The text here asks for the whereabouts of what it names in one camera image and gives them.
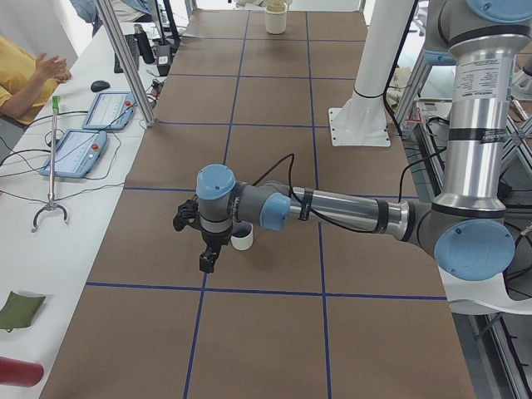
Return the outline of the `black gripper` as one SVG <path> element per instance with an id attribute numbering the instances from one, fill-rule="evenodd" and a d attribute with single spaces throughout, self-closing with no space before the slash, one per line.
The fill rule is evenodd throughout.
<path id="1" fill-rule="evenodd" d="M 232 235 L 232 228 L 213 233 L 207 229 L 201 230 L 201 237 L 206 245 L 205 251 L 199 256 L 199 270 L 203 273 L 213 273 L 219 258 L 220 248 L 227 245 Z"/>

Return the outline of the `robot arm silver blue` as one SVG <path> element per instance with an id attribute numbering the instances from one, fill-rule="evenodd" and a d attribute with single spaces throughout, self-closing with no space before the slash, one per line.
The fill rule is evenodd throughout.
<path id="1" fill-rule="evenodd" d="M 515 57 L 531 39 L 531 4 L 432 1 L 426 28 L 426 61 L 456 69 L 447 143 L 434 151 L 445 159 L 439 194 L 418 201 L 404 194 L 396 201 L 365 199 L 265 176 L 249 184 L 227 166 L 208 165 L 197 176 L 192 216 L 205 243 L 201 271 L 214 271 L 238 223 L 279 231 L 290 216 L 358 234 L 391 235 L 421 248 L 462 280 L 483 281 L 506 271 L 516 245 L 498 190 Z"/>

